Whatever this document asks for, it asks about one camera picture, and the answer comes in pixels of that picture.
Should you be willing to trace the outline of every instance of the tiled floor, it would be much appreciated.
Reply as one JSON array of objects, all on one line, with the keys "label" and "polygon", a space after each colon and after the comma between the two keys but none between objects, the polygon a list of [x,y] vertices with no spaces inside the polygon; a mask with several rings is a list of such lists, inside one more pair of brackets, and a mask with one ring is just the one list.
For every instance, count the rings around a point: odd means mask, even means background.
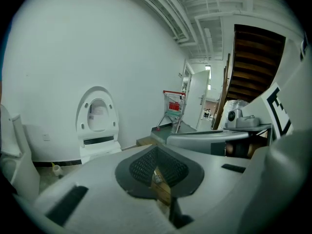
[{"label": "tiled floor", "polygon": [[[68,175],[79,166],[81,165],[63,166],[62,169],[64,171],[64,176]],[[36,167],[36,169],[40,175],[39,194],[42,193],[50,185],[61,179],[54,175],[54,173],[52,172],[52,167]]]}]

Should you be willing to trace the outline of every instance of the shopping cart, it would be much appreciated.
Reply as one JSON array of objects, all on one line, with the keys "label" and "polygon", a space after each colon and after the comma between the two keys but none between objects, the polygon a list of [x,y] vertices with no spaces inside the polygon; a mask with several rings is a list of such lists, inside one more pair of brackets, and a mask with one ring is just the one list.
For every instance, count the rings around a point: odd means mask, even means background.
[{"label": "shopping cart", "polygon": [[167,116],[172,122],[173,126],[176,124],[175,133],[177,133],[181,125],[182,116],[184,114],[185,93],[166,90],[164,90],[163,93],[165,95],[165,114],[158,123],[157,130],[160,130],[159,125],[164,120],[165,116]]}]

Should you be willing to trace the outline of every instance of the wall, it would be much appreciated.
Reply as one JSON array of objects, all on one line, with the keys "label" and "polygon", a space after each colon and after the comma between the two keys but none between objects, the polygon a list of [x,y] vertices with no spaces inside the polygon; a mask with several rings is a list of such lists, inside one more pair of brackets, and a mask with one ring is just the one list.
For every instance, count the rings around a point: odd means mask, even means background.
[{"label": "wall", "polygon": [[206,65],[208,64],[205,64],[205,63],[191,63],[190,66],[191,68],[193,69],[194,73],[199,73],[199,72],[202,72],[202,71],[205,71],[206,70]]},{"label": "wall", "polygon": [[292,74],[297,72],[299,64],[299,49],[294,41],[286,39],[283,56],[272,84],[276,82],[280,88],[283,88]]},{"label": "wall", "polygon": [[23,5],[5,52],[2,103],[21,114],[34,161],[79,159],[77,106],[96,85],[116,104],[122,148],[150,134],[164,112],[162,91],[181,89],[185,61],[158,21],[139,0]]}]

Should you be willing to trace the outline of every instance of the black sign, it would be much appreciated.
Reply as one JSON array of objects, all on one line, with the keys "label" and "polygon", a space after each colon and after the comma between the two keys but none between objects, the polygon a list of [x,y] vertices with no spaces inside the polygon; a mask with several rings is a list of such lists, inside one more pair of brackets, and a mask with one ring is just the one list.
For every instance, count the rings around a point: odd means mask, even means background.
[{"label": "black sign", "polygon": [[273,112],[276,124],[278,126],[279,135],[282,136],[288,132],[291,126],[291,121],[289,120],[289,117],[285,109],[283,108],[283,105],[280,103],[279,99],[277,98],[278,92],[279,92],[279,88],[276,88],[275,91],[267,98],[267,102]]}]

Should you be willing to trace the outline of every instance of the floor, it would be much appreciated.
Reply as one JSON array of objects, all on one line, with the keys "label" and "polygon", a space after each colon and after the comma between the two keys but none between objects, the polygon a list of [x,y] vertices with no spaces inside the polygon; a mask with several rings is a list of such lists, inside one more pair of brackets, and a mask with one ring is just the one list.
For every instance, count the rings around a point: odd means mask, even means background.
[{"label": "floor", "polygon": [[[190,127],[189,125],[185,124],[184,122],[182,122],[178,133],[189,133],[189,132],[196,132],[196,130]],[[152,130],[151,137],[155,138],[160,143],[165,144],[166,139],[169,137],[169,135],[173,133],[175,133],[175,130],[172,128],[172,126],[167,126],[160,128],[160,131]]]},{"label": "floor", "polygon": [[212,119],[203,118],[199,121],[198,132],[211,131]]},{"label": "floor", "polygon": [[[79,166],[81,165],[63,166],[62,169],[64,176],[68,175]],[[40,175],[39,194],[42,193],[50,185],[53,185],[55,182],[61,179],[54,175],[54,173],[52,172],[52,167],[36,167],[36,169]]]}]

